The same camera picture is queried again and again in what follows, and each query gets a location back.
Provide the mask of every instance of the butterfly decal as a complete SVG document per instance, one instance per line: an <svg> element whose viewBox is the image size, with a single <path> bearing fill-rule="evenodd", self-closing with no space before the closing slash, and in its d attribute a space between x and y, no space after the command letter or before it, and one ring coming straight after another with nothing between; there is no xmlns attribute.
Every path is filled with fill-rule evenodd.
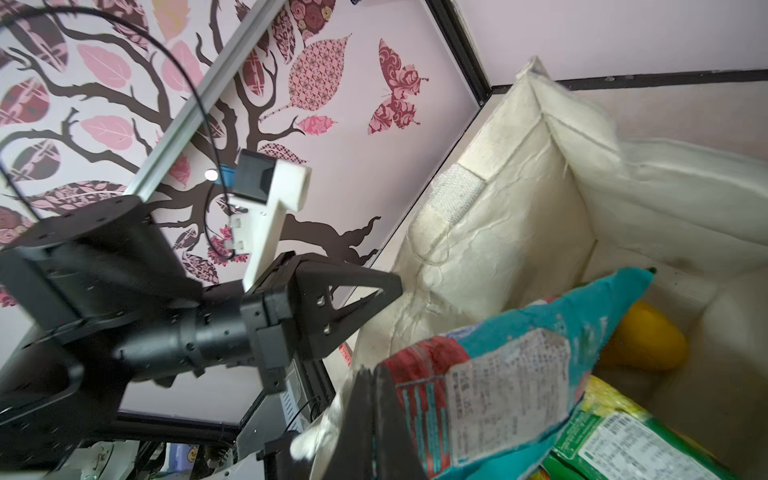
<svg viewBox="0 0 768 480"><path fill-rule="evenodd" d="M400 129L411 123L420 125L418 121L414 121L416 106L406 99L410 95L418 95L422 80L429 79L419 77L413 65L403 67L400 56L387 46L383 38L379 41L379 63L392 94L373 113L373 118L368 123L368 135L388 130L392 124Z"/></svg>

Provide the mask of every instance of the patterned leaf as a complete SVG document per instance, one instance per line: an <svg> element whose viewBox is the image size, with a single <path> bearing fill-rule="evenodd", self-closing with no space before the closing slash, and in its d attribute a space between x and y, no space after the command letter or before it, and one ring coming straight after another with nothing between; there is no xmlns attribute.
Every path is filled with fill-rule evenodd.
<svg viewBox="0 0 768 480"><path fill-rule="evenodd" d="M181 256L181 264L184 265L184 269L192 276L206 282L219 283L219 274L216 271L216 267L208 260L184 252Z"/></svg>
<svg viewBox="0 0 768 480"><path fill-rule="evenodd" d="M36 78L27 78L12 86L0 101L0 127L38 121L48 113L50 103L45 86Z"/></svg>
<svg viewBox="0 0 768 480"><path fill-rule="evenodd" d="M331 19L334 7L336 7L336 0L291 1L290 12L296 20L301 38L305 43L313 35L323 30L323 27Z"/></svg>
<svg viewBox="0 0 768 480"><path fill-rule="evenodd" d="M184 41L177 41L173 48L170 50L174 57L179 61L184 70L187 71L190 80L195 86L198 86L203 80L203 72L200 70L200 62L192 54L189 46ZM176 66L171 63L169 59L165 59L162 67L163 80L165 83L173 88L175 91L186 91L191 93L187 82L184 81L184 76L178 71Z"/></svg>
<svg viewBox="0 0 768 480"><path fill-rule="evenodd" d="M219 121L216 118L214 118L213 115L208 114L205 117L208 119L208 124L210 125L210 134L213 135L214 138L223 138L227 136L227 132L224 131ZM207 135L205 133L205 128L203 127L203 125L201 125L200 128L197 129L197 133L200 135L203 135L204 137L206 137Z"/></svg>
<svg viewBox="0 0 768 480"><path fill-rule="evenodd" d="M55 174L61 165L61 156L51 140L25 148L11 167L14 181L42 180Z"/></svg>
<svg viewBox="0 0 768 480"><path fill-rule="evenodd" d="M96 141L112 150L127 150L134 143L134 129L122 117L99 115L83 120L80 125Z"/></svg>
<svg viewBox="0 0 768 480"><path fill-rule="evenodd" d="M411 122L421 125L418 121L414 121L415 115L416 106L414 104L405 100L396 100L394 94L390 95L373 113L373 117L368 123L368 135L388 130L392 123L401 130L410 125Z"/></svg>
<svg viewBox="0 0 768 480"><path fill-rule="evenodd" d="M336 122L322 115L313 115L301 120L298 125L305 134L322 135L326 133Z"/></svg>
<svg viewBox="0 0 768 480"><path fill-rule="evenodd" d="M218 197L216 199L216 205L219 206L221 211L223 211L226 215L234 215L234 214L247 214L248 209L242 208L242 207L235 207L234 205L230 204L229 210L227 209L227 203L224 201L223 197Z"/></svg>
<svg viewBox="0 0 768 480"><path fill-rule="evenodd" d="M149 30L147 16L144 9L138 4L137 0L96 0L96 8L107 13L120 17L133 25L144 30ZM132 41L139 47L147 50L147 39L137 35L130 28L123 25L113 24L114 30Z"/></svg>
<svg viewBox="0 0 768 480"><path fill-rule="evenodd" d="M30 8L15 0L0 0L0 17ZM26 18L8 27L16 40L37 58L59 71L67 68L69 50L64 36L47 16Z"/></svg>
<svg viewBox="0 0 768 480"><path fill-rule="evenodd" d="M392 95L373 112L373 117L368 123L368 135L388 130L392 123L400 129L411 123L420 125L418 121L413 120L416 106L407 102L406 98L418 95L422 80L429 79L419 77L413 65L403 67L400 56L387 46L383 38L379 41L379 64Z"/></svg>
<svg viewBox="0 0 768 480"><path fill-rule="evenodd" d="M19 212L0 207L0 245L7 245L27 231L32 222Z"/></svg>
<svg viewBox="0 0 768 480"><path fill-rule="evenodd" d="M79 44L78 51L88 70L109 88L123 88L131 79L131 67L120 55L86 44Z"/></svg>
<svg viewBox="0 0 768 480"><path fill-rule="evenodd" d="M232 240L232 227L229 225L224 228L220 228L221 235L214 235L210 239L210 245L208 246L208 258L216 265L227 265L229 262L244 263L248 261L248 254L235 255L232 258L229 256L232 254L224 245L226 240Z"/></svg>
<svg viewBox="0 0 768 480"><path fill-rule="evenodd" d="M174 242L174 250L193 247L197 240L197 228L193 225L187 228Z"/></svg>
<svg viewBox="0 0 768 480"><path fill-rule="evenodd" d="M186 187L190 179L190 162L187 160L187 156L184 154L179 155L179 158L170 166L168 174Z"/></svg>
<svg viewBox="0 0 768 480"><path fill-rule="evenodd" d="M235 12L237 12L237 19L242 22L243 18L250 12L250 7L240 0L235 0ZM264 35L261 35L261 38L259 38L259 42L256 43L256 46L266 54L270 47L270 34L265 31Z"/></svg>
<svg viewBox="0 0 768 480"><path fill-rule="evenodd" d="M290 69L290 106L315 111L339 89L346 39L321 40L304 48Z"/></svg>
<svg viewBox="0 0 768 480"><path fill-rule="evenodd" d="M250 12L250 7L240 0L235 0L235 12L237 13L237 19L242 22L243 18Z"/></svg>
<svg viewBox="0 0 768 480"><path fill-rule="evenodd" d="M10 293L5 289L5 285L0 285L0 306L3 308L7 306L14 306L18 305L18 302L15 298L11 296Z"/></svg>
<svg viewBox="0 0 768 480"><path fill-rule="evenodd" d="M166 40L177 37L187 27L190 13L187 0L152 0L157 26Z"/></svg>
<svg viewBox="0 0 768 480"><path fill-rule="evenodd" d="M298 158L296 154L280 144L266 144L263 147L259 147L258 151L262 154L269 155L270 157L279 158L280 160L293 162L295 164L306 163L306 160Z"/></svg>
<svg viewBox="0 0 768 480"><path fill-rule="evenodd" d="M429 81L428 78L419 77L413 65L403 67L400 55L387 46L383 38L379 41L379 63L386 85L395 100L405 100L409 95L418 95L422 80Z"/></svg>
<svg viewBox="0 0 768 480"><path fill-rule="evenodd" d="M248 54L243 64L243 81L254 94L264 95L264 68L255 50Z"/></svg>
<svg viewBox="0 0 768 480"><path fill-rule="evenodd" d="M280 13L272 20L272 36L287 65L293 59L293 51L296 50L296 34L293 33L293 23L290 21L287 5L283 6Z"/></svg>
<svg viewBox="0 0 768 480"><path fill-rule="evenodd" d="M27 197L29 203L40 210L55 214L66 214L105 198L119 197L125 185L99 180L86 180L62 185L39 195Z"/></svg>

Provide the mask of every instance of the green package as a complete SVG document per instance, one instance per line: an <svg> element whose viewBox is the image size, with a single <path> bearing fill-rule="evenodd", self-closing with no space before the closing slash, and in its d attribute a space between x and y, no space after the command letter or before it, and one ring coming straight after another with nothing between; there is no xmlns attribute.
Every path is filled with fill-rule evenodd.
<svg viewBox="0 0 768 480"><path fill-rule="evenodd" d="M542 466L552 480L736 478L597 377Z"/></svg>

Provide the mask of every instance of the nutrition label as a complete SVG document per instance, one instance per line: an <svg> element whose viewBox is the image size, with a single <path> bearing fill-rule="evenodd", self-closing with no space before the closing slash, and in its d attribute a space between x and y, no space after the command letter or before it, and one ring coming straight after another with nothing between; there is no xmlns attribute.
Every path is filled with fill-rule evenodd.
<svg viewBox="0 0 768 480"><path fill-rule="evenodd" d="M453 465L536 439L568 416L568 341L536 329L445 374Z"/></svg>
<svg viewBox="0 0 768 480"><path fill-rule="evenodd" d="M623 412L605 419L578 454L609 480L718 480Z"/></svg>

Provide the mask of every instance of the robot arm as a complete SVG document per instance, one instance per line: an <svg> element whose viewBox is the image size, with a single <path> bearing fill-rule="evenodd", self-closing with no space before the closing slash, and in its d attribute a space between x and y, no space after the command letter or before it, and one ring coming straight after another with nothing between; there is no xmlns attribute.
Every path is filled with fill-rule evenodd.
<svg viewBox="0 0 768 480"><path fill-rule="evenodd" d="M37 326L0 371L0 470L56 468L114 419L130 381L170 386L182 372L248 365L279 392L294 357L326 357L400 296L391 273L316 254L274 259L309 176L240 155L232 203L248 212L233 220L234 238L251 254L242 282L188 279L134 196L43 219L0 251L0 283ZM336 310L329 287L339 285L380 290Z"/></svg>

